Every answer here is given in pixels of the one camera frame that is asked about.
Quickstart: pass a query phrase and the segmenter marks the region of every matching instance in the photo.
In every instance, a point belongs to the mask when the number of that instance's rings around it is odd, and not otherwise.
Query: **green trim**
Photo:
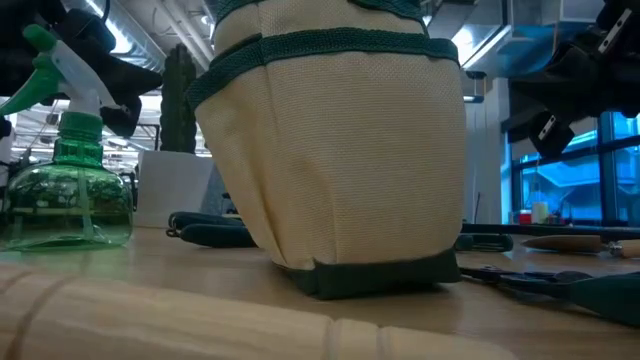
[[[422,22],[420,6],[411,0],[348,0],[369,10],[388,11],[397,17]]]
[[[232,12],[247,6],[257,4],[264,0],[219,0],[214,9],[216,23],[222,22]],[[420,5],[415,0],[347,0],[350,3],[370,10],[388,11],[398,17],[422,21]]]
[[[253,37],[241,49],[224,53],[211,62],[209,71],[193,82],[187,98],[195,109],[236,77],[258,66],[294,57],[346,51],[427,55],[458,63],[458,49],[450,40],[429,39],[423,34],[355,28],[299,31]]]
[[[336,265],[316,262],[313,270],[285,270],[301,291],[321,300],[425,290],[435,283],[460,281],[453,249],[413,261]]]

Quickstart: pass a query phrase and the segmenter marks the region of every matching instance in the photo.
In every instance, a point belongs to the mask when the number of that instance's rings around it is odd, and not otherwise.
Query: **wooden table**
[[[638,260],[527,251],[464,253],[463,266],[518,271],[578,270],[594,275],[640,271]],[[219,298],[290,308],[444,334],[500,345],[520,359],[634,359],[640,333],[558,304],[527,305],[471,282],[430,293],[323,302],[299,292],[259,249],[215,250],[170,239],[163,230],[138,229],[127,248],[92,252],[0,253],[1,262],[122,280]]]

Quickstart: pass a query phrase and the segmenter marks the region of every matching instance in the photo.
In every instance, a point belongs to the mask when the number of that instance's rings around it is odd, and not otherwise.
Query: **green spray bottle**
[[[57,93],[62,114],[52,162],[23,170],[7,185],[0,249],[48,251],[126,243],[132,231],[131,192],[102,166],[100,108],[119,109],[93,69],[38,25],[24,37],[40,52],[35,72],[0,106],[0,115],[26,110]]]

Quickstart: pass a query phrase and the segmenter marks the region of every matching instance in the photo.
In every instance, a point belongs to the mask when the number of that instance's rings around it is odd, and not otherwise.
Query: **canvas bag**
[[[412,0],[220,0],[188,91],[255,242],[319,298],[455,282],[457,49]]]

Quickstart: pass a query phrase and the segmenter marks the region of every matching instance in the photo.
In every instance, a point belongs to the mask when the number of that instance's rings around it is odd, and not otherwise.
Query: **wooden dowel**
[[[456,336],[8,265],[0,265],[2,355],[7,360],[514,359],[497,346]]]

